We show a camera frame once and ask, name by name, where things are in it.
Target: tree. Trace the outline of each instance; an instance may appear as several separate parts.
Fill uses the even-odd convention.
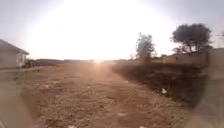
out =
[[[136,44],[136,58],[140,58],[141,60],[150,59],[152,52],[155,51],[152,36],[139,33]]]
[[[181,44],[182,52],[198,52],[211,43],[210,34],[211,30],[204,24],[184,24],[173,32],[173,41]]]

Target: field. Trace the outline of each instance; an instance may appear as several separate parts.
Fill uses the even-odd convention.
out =
[[[13,79],[41,128],[180,128],[191,111],[185,102],[128,80],[108,64],[22,69]]]

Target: wall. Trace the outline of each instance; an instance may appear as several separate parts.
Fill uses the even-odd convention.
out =
[[[208,63],[207,57],[206,53],[174,54],[164,56],[162,61],[163,63],[206,65]]]
[[[15,68],[16,53],[0,52],[0,68]]]
[[[22,67],[26,62],[26,55],[23,53],[18,53],[16,55],[16,67]]]

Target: house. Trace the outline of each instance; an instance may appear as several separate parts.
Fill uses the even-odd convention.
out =
[[[29,53],[0,39],[0,68],[22,67]]]

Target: dirt ground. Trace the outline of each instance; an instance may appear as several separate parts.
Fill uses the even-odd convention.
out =
[[[14,80],[41,128],[181,128],[190,112],[105,64],[22,69]]]

